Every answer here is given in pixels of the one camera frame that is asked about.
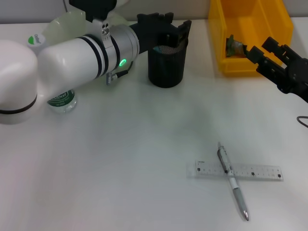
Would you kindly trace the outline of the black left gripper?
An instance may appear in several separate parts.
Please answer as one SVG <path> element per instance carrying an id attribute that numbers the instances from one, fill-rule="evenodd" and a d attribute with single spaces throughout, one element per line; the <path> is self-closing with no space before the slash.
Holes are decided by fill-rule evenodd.
<path id="1" fill-rule="evenodd" d="M 130 28 L 139 41 L 139 53 L 144 53 L 156 46 L 179 47 L 188 39 L 192 21 L 184 21 L 178 27 L 172 25 L 174 13 L 138 14 L 137 23 Z"/>

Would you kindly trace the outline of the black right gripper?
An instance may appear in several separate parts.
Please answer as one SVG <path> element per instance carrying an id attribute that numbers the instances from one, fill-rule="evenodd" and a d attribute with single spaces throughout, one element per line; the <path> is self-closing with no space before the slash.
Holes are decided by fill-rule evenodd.
<path id="1" fill-rule="evenodd" d="M 252 63 L 258 64 L 256 71 L 276 84 L 282 93 L 295 94 L 308 102 L 308 60 L 301 58 L 286 44 L 279 46 L 279 43 L 272 37 L 266 39 L 262 48 L 273 53 L 287 67 L 282 68 L 254 46 L 246 52 L 246 57 Z"/>

